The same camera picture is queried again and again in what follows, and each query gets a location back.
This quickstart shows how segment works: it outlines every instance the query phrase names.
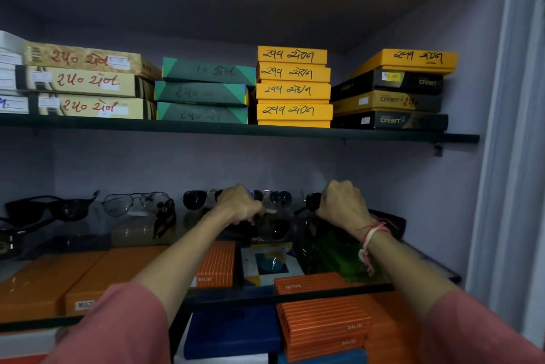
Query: blue box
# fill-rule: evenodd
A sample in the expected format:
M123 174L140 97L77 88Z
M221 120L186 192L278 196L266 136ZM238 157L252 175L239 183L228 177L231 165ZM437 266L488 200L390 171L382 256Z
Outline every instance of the blue box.
M282 339L275 305L193 313L186 360L278 353Z
M288 364L284 353L278 354L278 364ZM297 364L367 364L367 352L363 348L356 348L341 353L300 360L297 361Z

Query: stack of green boxes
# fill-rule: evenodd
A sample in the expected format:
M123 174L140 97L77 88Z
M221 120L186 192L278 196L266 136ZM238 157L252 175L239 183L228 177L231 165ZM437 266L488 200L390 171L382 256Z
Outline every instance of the stack of green boxes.
M255 68L163 58L157 120L248 124Z

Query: person's right hand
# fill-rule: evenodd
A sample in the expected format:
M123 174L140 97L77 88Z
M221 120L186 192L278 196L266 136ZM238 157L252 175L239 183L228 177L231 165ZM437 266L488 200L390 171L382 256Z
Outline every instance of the person's right hand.
M327 222L343 228L358 240L364 236L366 227L376 220L369 214L360 190L348 180L332 180L322 192L320 208L316 215Z

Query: dark shelf edge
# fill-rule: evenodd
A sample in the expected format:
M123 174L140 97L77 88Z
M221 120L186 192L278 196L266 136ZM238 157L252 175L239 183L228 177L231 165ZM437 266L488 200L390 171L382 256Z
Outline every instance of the dark shelf edge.
M278 127L228 123L192 123L172 120L134 120L95 117L63 117L49 115L0 113L0 126L33 129L90 129L165 133L235 134L241 136L311 137L344 140L398 140L431 143L473 143L478 134L319 129L313 127Z
M455 284L460 284L462 281L462 278L459 275L456 275L449 279ZM237 308L237 307L246 307L248 305L279 304L282 302L306 301L306 300L317 299L317 298L337 298L339 296L374 294L379 292L391 292L394 290L395 289L392 284L378 284L378 285L364 285L361 287L330 289L327 291L304 292L304 293L289 294L289 295L260 296L258 298L242 298L242 299L232 299L232 300L211 300L211 301L201 300L198 302L191 302L191 300L186 300L181 304L181 307L178 310L178 314L187 316L187 314L190 314L191 312L206 310L210 308L219 308L219 307ZM31 331L31 330L47 330L47 329L57 328L57 327L72 326L72 325L76 325L79 321L81 321L82 318L83 316L79 315L77 317L45 318L45 319L37 319L37 320L30 320L30 321L18 321L13 323L2 323L0 324L0 333L15 333L18 331Z

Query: pink shirt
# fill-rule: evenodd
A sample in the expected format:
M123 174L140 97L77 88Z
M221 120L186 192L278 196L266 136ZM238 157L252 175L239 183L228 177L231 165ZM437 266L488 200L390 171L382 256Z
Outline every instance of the pink shirt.
M469 294L454 291L424 321L424 364L545 364L545 353ZM168 321L139 284L113 285L44 364L169 364Z

